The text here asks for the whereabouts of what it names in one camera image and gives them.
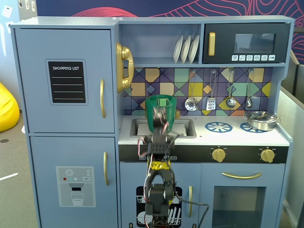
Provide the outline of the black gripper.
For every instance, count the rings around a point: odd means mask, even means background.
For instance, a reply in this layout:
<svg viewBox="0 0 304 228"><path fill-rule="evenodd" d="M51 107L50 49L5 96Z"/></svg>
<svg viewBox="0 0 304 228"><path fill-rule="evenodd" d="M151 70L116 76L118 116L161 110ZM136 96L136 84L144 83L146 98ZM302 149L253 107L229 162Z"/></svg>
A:
<svg viewBox="0 0 304 228"><path fill-rule="evenodd" d="M152 143L166 143L168 127L167 107L154 107Z"/></svg>

